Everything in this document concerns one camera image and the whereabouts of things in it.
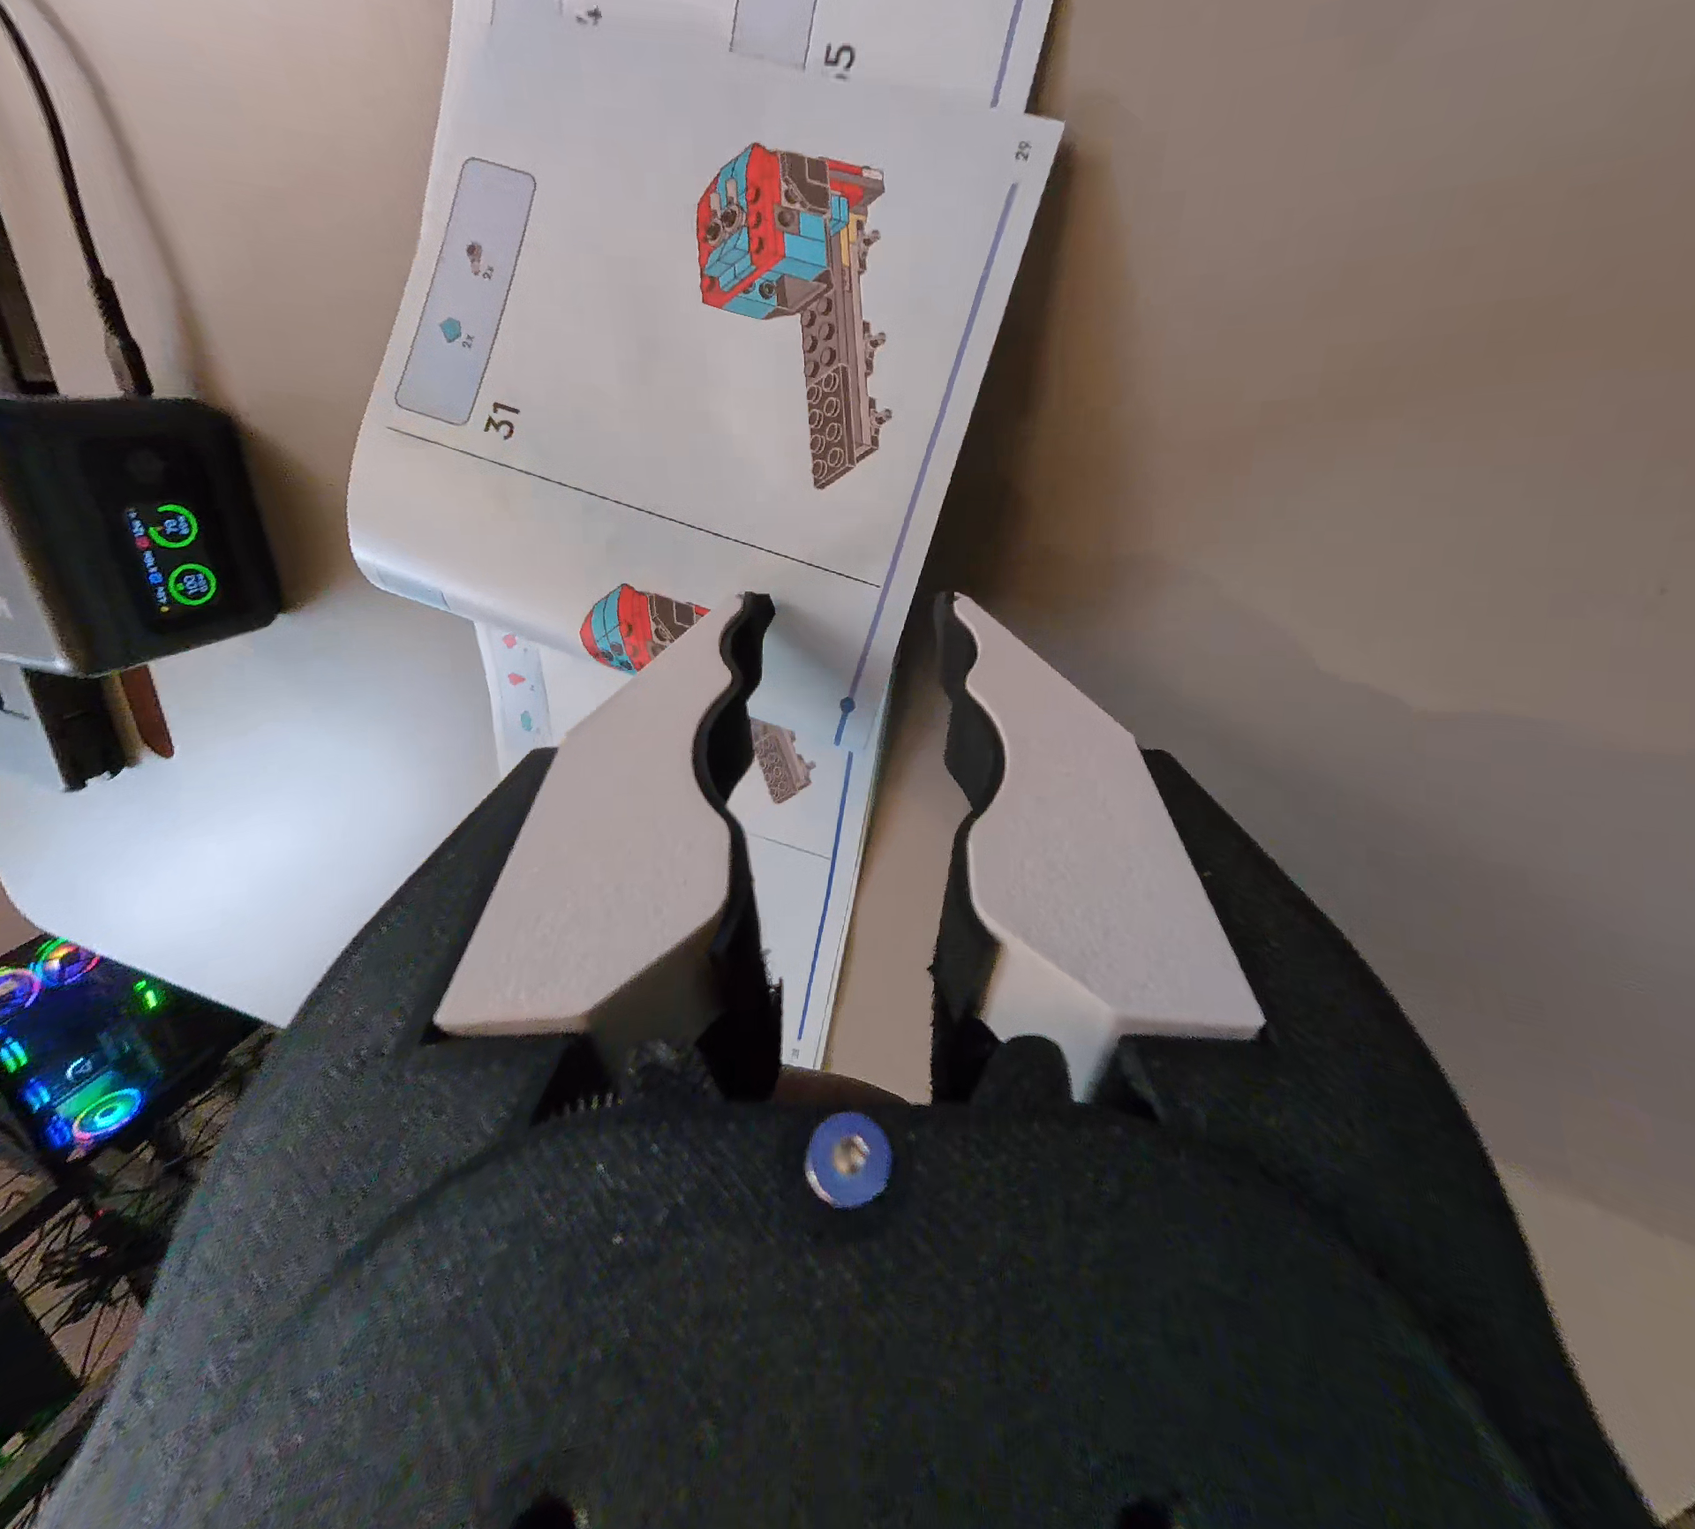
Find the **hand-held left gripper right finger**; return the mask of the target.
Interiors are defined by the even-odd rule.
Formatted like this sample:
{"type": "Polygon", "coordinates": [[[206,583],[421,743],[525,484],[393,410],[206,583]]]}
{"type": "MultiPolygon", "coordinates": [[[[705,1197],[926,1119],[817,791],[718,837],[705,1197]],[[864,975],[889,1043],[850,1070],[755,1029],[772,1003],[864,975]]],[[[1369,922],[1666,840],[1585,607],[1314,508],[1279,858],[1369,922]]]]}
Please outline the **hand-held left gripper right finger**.
{"type": "Polygon", "coordinates": [[[935,1095],[967,1098],[1023,1038],[1058,1052],[1076,1102],[1127,1038],[1258,1038],[1262,1001],[1134,733],[963,593],[938,599],[937,636],[967,816],[931,966],[935,1095]]]}

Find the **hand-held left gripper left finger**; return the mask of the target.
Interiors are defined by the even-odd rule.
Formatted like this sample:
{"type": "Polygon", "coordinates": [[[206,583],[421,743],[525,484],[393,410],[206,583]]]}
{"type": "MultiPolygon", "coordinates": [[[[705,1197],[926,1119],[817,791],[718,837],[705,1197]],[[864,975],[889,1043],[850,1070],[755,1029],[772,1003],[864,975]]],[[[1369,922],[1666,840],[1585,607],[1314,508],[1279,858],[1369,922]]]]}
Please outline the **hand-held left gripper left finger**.
{"type": "Polygon", "coordinates": [[[742,591],[564,733],[435,1010],[453,1038],[566,1036],[608,1075],[666,1047],[771,1098],[783,994],[748,835],[767,593],[742,591]]]}

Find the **brick building instruction booklet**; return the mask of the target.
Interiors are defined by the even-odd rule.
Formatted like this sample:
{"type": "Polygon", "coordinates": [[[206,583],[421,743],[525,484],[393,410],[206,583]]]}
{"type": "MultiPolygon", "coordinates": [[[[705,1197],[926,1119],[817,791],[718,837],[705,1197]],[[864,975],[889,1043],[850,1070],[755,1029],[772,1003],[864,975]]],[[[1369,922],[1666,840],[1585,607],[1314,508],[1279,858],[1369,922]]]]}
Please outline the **brick building instruction booklet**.
{"type": "Polygon", "coordinates": [[[749,833],[820,1068],[885,701],[1050,184],[1055,0],[453,0],[350,468],[373,586],[478,632],[504,772],[737,590],[749,833]]]}

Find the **grey desk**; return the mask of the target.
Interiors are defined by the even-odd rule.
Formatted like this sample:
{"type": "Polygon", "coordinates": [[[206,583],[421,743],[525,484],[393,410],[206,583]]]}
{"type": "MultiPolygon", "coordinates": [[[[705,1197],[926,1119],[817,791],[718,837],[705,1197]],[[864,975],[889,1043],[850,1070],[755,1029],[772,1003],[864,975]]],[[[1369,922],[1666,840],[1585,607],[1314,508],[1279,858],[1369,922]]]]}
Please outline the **grey desk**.
{"type": "MultiPolygon", "coordinates": [[[[497,777],[356,440],[451,0],[17,0],[156,371],[297,609],[207,763],[4,796],[26,920],[287,1022],[497,777]]],[[[1450,1072],[1659,1513],[1692,1499],[1692,0],[1060,0],[1067,125],[928,586],[1177,754],[1450,1072]]]]}

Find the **desktop computer with rgb fans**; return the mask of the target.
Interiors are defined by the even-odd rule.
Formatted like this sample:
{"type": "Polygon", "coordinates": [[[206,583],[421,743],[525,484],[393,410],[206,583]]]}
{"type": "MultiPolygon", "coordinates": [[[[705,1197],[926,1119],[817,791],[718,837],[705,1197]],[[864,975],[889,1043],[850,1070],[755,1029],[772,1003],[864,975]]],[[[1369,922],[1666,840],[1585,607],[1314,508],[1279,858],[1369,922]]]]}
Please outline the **desktop computer with rgb fans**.
{"type": "Polygon", "coordinates": [[[52,1169],[153,1130],[264,1031],[243,1010],[66,938],[3,955],[4,1105],[52,1169]]]}

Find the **black power station cube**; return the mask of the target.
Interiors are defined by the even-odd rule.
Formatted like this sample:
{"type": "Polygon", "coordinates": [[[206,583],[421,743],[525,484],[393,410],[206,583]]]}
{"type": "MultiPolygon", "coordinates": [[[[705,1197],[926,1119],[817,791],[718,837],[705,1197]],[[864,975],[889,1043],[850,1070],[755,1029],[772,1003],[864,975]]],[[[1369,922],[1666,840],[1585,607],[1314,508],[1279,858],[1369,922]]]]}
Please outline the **black power station cube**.
{"type": "Polygon", "coordinates": [[[3,397],[3,657],[101,678],[267,629],[283,584],[236,422],[192,397],[3,397]]]}

